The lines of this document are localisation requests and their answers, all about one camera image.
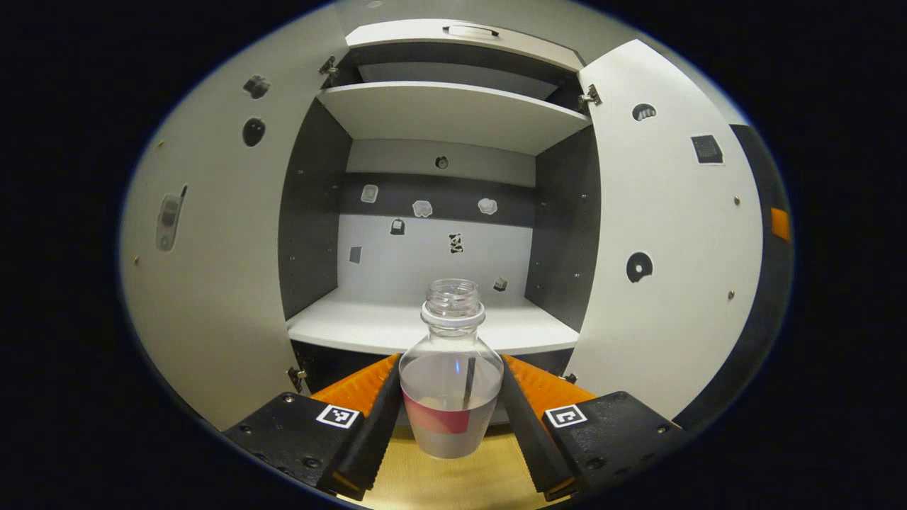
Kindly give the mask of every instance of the bottle opening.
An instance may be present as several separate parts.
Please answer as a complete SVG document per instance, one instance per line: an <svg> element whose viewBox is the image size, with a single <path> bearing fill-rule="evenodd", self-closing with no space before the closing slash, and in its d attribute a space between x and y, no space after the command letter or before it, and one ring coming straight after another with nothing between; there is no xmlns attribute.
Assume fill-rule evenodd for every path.
<svg viewBox="0 0 907 510"><path fill-rule="evenodd" d="M479 286L469 280L435 280L425 293L425 307L444 318L472 317L483 311Z"/></svg>

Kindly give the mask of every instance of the white sticker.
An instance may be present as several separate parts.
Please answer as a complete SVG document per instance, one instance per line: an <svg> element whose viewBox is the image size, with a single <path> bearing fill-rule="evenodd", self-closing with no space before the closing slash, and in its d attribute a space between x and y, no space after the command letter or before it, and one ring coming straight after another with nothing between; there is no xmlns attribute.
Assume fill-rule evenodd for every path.
<svg viewBox="0 0 907 510"><path fill-rule="evenodd" d="M359 200L366 203L375 203L378 200L378 187L374 184L366 184L362 188L362 196L359 197Z"/></svg>
<svg viewBox="0 0 907 510"><path fill-rule="evenodd" d="M494 214L498 211L498 202L492 199L481 199L479 201L479 211L482 214Z"/></svg>
<svg viewBox="0 0 907 510"><path fill-rule="evenodd" d="M353 422L356 421L357 416L359 416L359 411L337 406L327 406L315 420L327 425L333 425L334 427L350 428L353 425Z"/></svg>
<svg viewBox="0 0 907 510"><path fill-rule="evenodd" d="M545 411L545 414L548 415L548 419L555 426L555 428L569 427L571 425L586 421L586 417L582 414L580 408L576 406L564 406L548 409L547 411Z"/></svg>
<svg viewBox="0 0 907 510"><path fill-rule="evenodd" d="M428 218L432 215L432 204L428 201L413 202L413 214L416 218Z"/></svg>

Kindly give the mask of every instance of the pink label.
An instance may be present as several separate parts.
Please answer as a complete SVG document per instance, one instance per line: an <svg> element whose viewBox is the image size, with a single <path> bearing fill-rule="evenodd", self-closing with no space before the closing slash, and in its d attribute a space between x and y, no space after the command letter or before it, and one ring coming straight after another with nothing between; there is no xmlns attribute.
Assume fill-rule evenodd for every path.
<svg viewBox="0 0 907 510"><path fill-rule="evenodd" d="M403 392L406 414L413 427L438 434L462 434L469 425L469 409L464 411L441 411L423 406Z"/></svg>

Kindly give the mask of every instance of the wooden surface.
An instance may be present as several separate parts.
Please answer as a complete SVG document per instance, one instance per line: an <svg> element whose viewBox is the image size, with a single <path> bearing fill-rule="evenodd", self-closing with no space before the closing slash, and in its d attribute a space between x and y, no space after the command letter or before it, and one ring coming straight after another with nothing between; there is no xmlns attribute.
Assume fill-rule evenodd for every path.
<svg viewBox="0 0 907 510"><path fill-rule="evenodd" d="M451 460L424 454L413 432L399 427L387 446L375 488L366 491L361 502L343 499L376 510L529 510L558 503L546 503L535 492L509 425L489 427L475 453Z"/></svg>
<svg viewBox="0 0 907 510"><path fill-rule="evenodd" d="M317 98L353 140L469 143L535 156L591 124L551 103L458 83L360 83Z"/></svg>

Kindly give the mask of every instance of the black background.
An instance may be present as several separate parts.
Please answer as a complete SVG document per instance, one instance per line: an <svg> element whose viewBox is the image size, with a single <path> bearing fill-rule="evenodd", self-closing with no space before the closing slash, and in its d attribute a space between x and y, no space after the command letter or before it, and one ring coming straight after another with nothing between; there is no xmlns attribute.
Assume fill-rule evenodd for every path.
<svg viewBox="0 0 907 510"><path fill-rule="evenodd" d="M5 347L40 380L7 387L5 485L22 490L4 496L11 507L310 507L316 499L213 440L153 382L123 318L113 244L156 126L208 72L306 8L70 4L5 19L4 59L20 57L5 68L5 99L24 107L6 125L7 233L23 234L5 252L40 262L21 283L5 267L24 296L15 315L25 316L19 303L38 312ZM890 319L902 308L903 256L885 237L904 231L903 161L888 161L902 153L903 13L876 2L606 7L750 116L787 179L798 274L783 335L747 392L698 441L597 505L902 505L891 489L907 479L894 447L907 335Z"/></svg>

